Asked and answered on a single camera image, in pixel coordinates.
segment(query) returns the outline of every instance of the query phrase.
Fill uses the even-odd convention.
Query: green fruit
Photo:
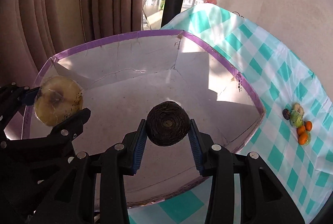
[[[308,144],[310,143],[310,141],[311,141],[311,133],[310,133],[310,131],[308,131],[308,130],[306,130],[305,132],[306,132],[307,135],[308,135],[308,140],[306,141],[306,143],[304,143],[304,145],[308,145]]]
[[[303,123],[303,116],[299,112],[292,110],[290,115],[291,126],[294,128],[299,128],[303,125]]]

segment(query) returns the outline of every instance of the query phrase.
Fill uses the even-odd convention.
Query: white wall
[[[333,0],[218,0],[273,34],[319,77],[333,99]]]

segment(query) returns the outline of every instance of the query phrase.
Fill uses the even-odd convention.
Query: dried fruit slice
[[[304,115],[304,109],[302,108],[302,106],[299,103],[294,104],[293,110],[297,111],[302,116]]]
[[[286,120],[290,120],[290,111],[287,108],[282,111],[282,115]]]
[[[187,135],[189,130],[189,116],[176,102],[163,102],[153,107],[148,113],[147,136],[158,146],[176,144]]]
[[[35,99],[36,117],[47,126],[55,126],[82,109],[82,89],[72,79],[55,76],[39,89]]]

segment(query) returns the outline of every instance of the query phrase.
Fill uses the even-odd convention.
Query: small orange fruit
[[[308,134],[304,132],[298,137],[298,143],[300,145],[304,145],[307,142],[308,138]]]
[[[311,123],[311,121],[307,121],[305,123],[305,129],[308,130],[308,131],[311,131],[311,129],[312,129],[312,123]]]
[[[305,132],[305,126],[304,125],[300,126],[299,128],[297,128],[296,131],[297,131],[297,134],[300,136],[302,133]]]

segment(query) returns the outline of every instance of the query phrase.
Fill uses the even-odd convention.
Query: purple fruit
[[[286,120],[290,119],[290,111],[287,108],[282,111],[282,115]]]

